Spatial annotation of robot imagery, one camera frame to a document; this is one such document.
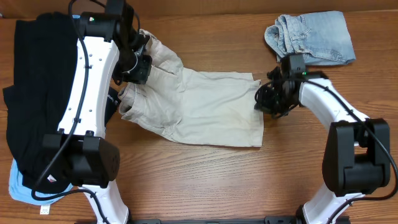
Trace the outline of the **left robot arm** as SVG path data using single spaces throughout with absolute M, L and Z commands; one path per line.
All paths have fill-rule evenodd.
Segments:
M 98 223 L 132 222 L 116 183 L 119 149 L 105 139 L 105 113 L 111 83 L 143 85 L 150 75 L 149 37 L 133 28 L 138 21 L 134 9 L 119 0 L 72 21 L 78 36 L 72 90 L 57 132 L 43 140 L 50 162 L 36 184 L 65 180 L 86 196 Z

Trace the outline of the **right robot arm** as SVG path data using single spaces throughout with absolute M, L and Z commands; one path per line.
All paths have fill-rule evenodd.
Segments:
M 294 216 L 267 216 L 265 223 L 350 223 L 343 212 L 385 187 L 397 165 L 390 153 L 390 129 L 382 119 L 371 119 L 351 106 L 322 72 L 310 72 L 302 54 L 290 54 L 267 73 L 269 82 L 255 94 L 255 110 L 272 119 L 287 116 L 296 107 L 308 108 L 328 132 L 322 162 L 323 185 L 299 206 Z

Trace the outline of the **beige khaki shorts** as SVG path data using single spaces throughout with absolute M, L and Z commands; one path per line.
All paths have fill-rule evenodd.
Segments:
M 156 36 L 146 52 L 152 57 L 146 84 L 128 83 L 120 92 L 122 119 L 169 141 L 185 144 L 260 147 L 263 113 L 255 110 L 260 87 L 251 73 L 198 72 Z

